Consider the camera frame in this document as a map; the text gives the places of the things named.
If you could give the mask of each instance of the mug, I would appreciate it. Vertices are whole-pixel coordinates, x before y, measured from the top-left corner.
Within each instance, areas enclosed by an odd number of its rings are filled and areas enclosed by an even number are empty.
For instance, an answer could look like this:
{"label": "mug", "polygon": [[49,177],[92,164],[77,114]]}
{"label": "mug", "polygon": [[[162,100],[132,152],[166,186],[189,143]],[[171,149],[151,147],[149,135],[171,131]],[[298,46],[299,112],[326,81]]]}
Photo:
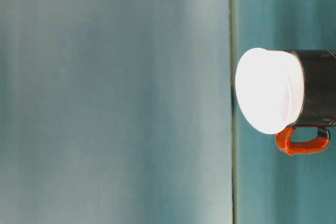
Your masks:
{"label": "mug", "polygon": [[[327,129],[336,125],[336,51],[253,48],[240,59],[235,78],[238,104],[257,130],[275,134],[289,155],[326,149]],[[317,136],[292,142],[297,127],[316,127]]]}

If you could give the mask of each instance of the teal backdrop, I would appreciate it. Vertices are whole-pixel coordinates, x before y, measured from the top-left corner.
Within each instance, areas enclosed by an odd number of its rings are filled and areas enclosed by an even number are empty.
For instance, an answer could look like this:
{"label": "teal backdrop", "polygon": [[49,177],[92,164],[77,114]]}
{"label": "teal backdrop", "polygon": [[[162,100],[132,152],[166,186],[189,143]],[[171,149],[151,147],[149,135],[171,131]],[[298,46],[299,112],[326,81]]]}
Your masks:
{"label": "teal backdrop", "polygon": [[[334,0],[232,0],[233,71],[253,47],[334,49],[335,10]],[[334,223],[335,142],[320,154],[289,157],[277,150],[274,136],[246,122],[237,103],[234,111],[236,223]],[[294,138],[315,134],[298,130]]]}
{"label": "teal backdrop", "polygon": [[0,223],[232,222],[229,0],[0,5]]}

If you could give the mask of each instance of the white lid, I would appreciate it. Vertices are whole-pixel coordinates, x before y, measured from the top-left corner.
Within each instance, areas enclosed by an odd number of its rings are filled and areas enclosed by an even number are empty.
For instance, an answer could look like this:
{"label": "white lid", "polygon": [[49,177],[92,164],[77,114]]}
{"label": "white lid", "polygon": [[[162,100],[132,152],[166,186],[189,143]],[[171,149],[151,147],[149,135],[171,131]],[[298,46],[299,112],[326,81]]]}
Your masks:
{"label": "white lid", "polygon": [[304,77],[297,56],[262,48],[248,50],[236,72],[236,93],[247,121],[266,134],[281,132],[300,115]]}

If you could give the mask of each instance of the orange handle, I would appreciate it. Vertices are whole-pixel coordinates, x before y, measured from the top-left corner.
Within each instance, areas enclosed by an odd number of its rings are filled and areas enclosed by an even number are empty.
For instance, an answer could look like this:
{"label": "orange handle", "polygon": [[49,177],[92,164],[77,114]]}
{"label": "orange handle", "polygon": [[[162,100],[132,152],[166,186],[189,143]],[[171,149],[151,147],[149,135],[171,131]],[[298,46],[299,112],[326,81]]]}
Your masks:
{"label": "orange handle", "polygon": [[291,142],[295,128],[287,127],[275,135],[278,148],[290,156],[294,154],[311,154],[325,150],[330,143],[329,130],[318,128],[318,135],[307,142]]}

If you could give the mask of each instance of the teal wall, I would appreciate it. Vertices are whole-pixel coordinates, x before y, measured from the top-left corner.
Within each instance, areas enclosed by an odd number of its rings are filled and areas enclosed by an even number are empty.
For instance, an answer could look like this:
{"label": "teal wall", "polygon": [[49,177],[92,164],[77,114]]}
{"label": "teal wall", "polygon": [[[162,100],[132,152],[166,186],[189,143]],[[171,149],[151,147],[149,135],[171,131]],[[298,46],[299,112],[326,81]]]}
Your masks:
{"label": "teal wall", "polygon": [[1,223],[230,223],[228,0],[0,0]]}
{"label": "teal wall", "polygon": [[[235,61],[252,47],[334,49],[334,0],[233,0]],[[289,157],[235,110],[236,223],[334,223],[336,145]],[[336,130],[331,130],[332,138]],[[313,138],[299,130],[294,138]]]}

